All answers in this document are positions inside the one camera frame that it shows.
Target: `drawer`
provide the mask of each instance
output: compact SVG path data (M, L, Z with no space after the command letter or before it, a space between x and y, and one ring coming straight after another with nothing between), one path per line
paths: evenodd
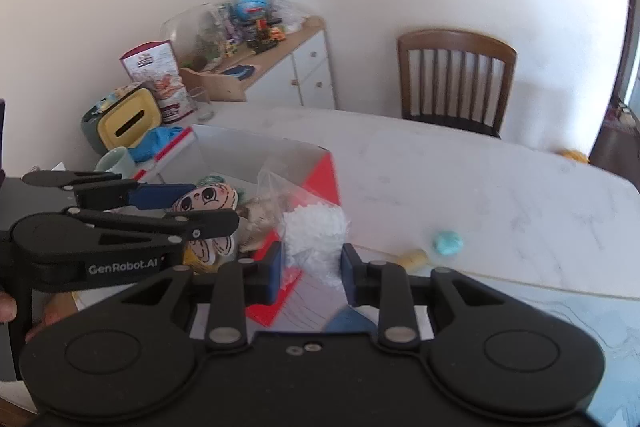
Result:
M293 60L296 63L296 73L300 83L325 60L326 56L323 31L316 33L293 52Z
M305 81L300 84L302 105L318 109L335 109L334 88L331 85L329 60L325 59Z
M293 59L287 55L270 71L256 80L245 92L247 102L300 107L300 90L293 68Z

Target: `yellow lid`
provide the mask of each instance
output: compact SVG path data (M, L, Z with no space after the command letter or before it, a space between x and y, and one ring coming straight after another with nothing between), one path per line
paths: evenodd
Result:
M148 89L139 89L118 102L98 121L98 135L108 150L135 147L145 133L162 121L160 110Z

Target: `mug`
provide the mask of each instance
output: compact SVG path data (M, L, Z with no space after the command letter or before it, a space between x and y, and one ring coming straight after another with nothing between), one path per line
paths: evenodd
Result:
M122 179L125 179L135 174L136 164L133 162L133 158L126 147L116 147L100 158L95 170L122 174Z

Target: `white marble table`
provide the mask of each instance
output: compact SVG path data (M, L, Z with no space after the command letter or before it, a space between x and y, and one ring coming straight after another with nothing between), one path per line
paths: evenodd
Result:
M640 298L640 194L591 166L497 139L342 111L217 103L210 124L314 143L334 156L351 241L424 248L466 273ZM455 230L465 247L434 254Z

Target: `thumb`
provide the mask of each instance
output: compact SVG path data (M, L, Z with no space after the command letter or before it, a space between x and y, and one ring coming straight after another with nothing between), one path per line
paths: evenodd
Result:
M5 292L0 292L0 322L11 322L18 312L14 298Z

